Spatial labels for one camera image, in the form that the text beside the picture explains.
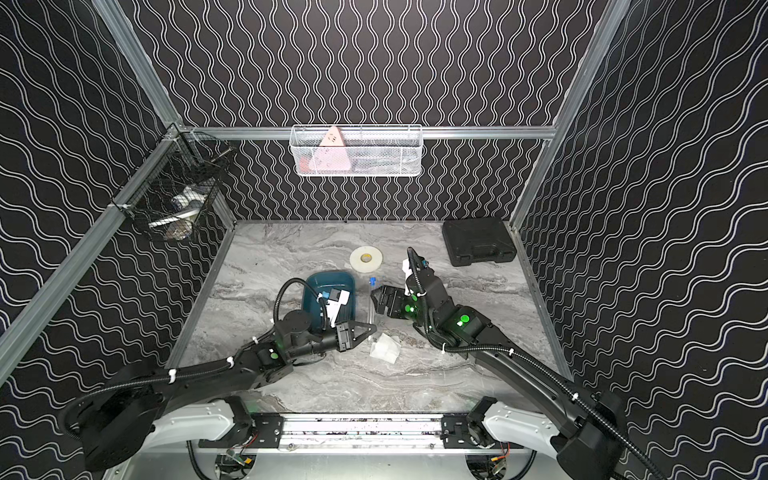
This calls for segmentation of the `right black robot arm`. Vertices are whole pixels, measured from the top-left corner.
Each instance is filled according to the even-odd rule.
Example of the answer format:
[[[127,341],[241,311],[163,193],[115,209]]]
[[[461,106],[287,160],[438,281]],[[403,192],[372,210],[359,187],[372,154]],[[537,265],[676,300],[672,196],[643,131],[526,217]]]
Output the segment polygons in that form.
[[[491,398],[479,402],[475,414],[484,438],[547,455],[572,479],[617,479],[624,453],[640,461],[652,478],[662,478],[629,439],[617,395],[579,386],[533,357],[489,317],[455,303],[433,269],[421,266],[406,275],[402,287],[381,285],[371,292],[375,311],[411,321],[442,352],[473,358],[537,409],[520,411]]]

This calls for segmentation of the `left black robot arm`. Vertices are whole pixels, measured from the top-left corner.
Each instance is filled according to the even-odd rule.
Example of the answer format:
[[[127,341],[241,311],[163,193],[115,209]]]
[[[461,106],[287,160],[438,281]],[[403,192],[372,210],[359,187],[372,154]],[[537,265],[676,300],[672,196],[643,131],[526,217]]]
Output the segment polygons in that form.
[[[308,312],[293,310],[225,359],[181,369],[133,363],[110,384],[69,402],[58,415],[59,427],[81,443],[86,469],[103,471],[138,453],[163,416],[273,384],[293,371],[298,358],[352,350],[376,331],[354,320],[316,330]]]

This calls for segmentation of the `white wipe cloth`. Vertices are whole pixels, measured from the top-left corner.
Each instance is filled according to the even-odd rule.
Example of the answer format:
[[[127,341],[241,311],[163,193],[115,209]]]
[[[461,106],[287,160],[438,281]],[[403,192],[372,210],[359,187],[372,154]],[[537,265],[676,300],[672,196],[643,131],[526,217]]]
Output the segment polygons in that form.
[[[391,365],[394,365],[397,362],[400,353],[400,343],[387,334],[381,334],[372,344],[370,349],[371,358],[381,360]]]

